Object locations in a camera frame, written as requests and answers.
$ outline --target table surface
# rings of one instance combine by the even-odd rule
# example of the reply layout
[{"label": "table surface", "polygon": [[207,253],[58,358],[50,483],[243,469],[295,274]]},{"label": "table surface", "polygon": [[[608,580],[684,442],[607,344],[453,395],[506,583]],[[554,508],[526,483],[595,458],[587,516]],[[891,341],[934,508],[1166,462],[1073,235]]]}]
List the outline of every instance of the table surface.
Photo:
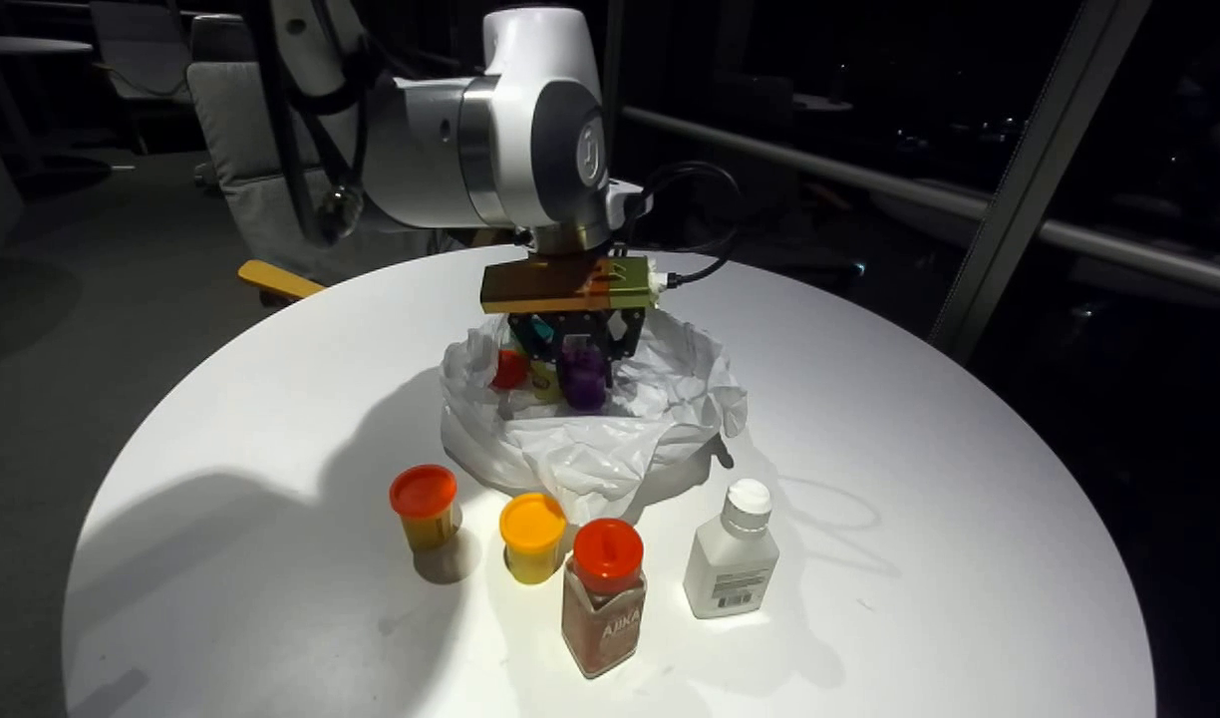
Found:
[{"label": "table surface", "polygon": [[54,39],[54,35],[0,35],[0,58],[66,58],[90,54],[83,39]]},{"label": "table surface", "polygon": [[[482,263],[458,253],[301,300],[195,366],[130,437],[63,603],[71,716],[861,716],[1153,718],[1124,562],[1076,478],[968,373],[804,282],[726,269],[660,309],[749,390],[733,471],[640,516],[647,623],[579,680],[558,583],[418,583],[386,483],[439,442],[439,358]],[[695,623],[688,539],[733,474],[777,499],[766,610]]]}]

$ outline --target white bottle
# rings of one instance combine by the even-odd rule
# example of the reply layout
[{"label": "white bottle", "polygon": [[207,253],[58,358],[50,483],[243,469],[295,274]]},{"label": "white bottle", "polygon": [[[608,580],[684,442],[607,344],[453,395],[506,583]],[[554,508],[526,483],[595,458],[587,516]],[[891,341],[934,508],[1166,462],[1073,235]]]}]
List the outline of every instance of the white bottle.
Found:
[{"label": "white bottle", "polygon": [[684,598],[695,618],[749,615],[760,608],[777,543],[769,536],[769,489],[737,478],[718,520],[697,527]]}]

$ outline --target white cap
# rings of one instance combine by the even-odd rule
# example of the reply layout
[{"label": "white cap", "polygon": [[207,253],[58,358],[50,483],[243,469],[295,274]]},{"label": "white cap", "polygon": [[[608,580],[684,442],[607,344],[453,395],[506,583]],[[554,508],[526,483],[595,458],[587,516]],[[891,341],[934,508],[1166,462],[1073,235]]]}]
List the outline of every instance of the white cap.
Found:
[{"label": "white cap", "polygon": [[720,524],[733,536],[760,536],[769,524],[772,499],[758,478],[737,478],[726,495]]}]

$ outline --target orange cap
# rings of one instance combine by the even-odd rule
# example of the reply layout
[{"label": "orange cap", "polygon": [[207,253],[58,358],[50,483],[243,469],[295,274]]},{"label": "orange cap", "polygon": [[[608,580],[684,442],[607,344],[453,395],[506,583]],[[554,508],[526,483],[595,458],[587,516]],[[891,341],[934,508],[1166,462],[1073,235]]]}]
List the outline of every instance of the orange cap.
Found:
[{"label": "orange cap", "polygon": [[497,539],[519,555],[554,551],[566,536],[566,516],[548,495],[519,495],[497,516]]},{"label": "orange cap", "polygon": [[439,462],[418,462],[407,469],[393,489],[386,491],[386,504],[401,516],[401,520],[435,520],[446,508],[453,508],[458,483],[446,469]]},{"label": "orange cap", "polygon": [[640,575],[640,536],[623,520],[595,520],[572,536],[572,575],[595,596],[613,596]]}]

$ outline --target white plastic bag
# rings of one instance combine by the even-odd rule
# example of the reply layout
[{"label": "white plastic bag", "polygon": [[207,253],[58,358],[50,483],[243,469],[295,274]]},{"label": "white plastic bag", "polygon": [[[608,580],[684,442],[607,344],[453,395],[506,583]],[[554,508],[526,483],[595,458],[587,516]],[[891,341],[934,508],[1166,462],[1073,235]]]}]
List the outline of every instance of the white plastic bag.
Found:
[{"label": "white plastic bag", "polygon": [[649,312],[639,352],[613,366],[603,415],[571,415],[531,390],[497,395],[501,321],[446,348],[442,447],[501,491],[548,491],[571,524],[628,516],[683,495],[709,471],[713,441],[744,433],[728,358],[695,328]]}]

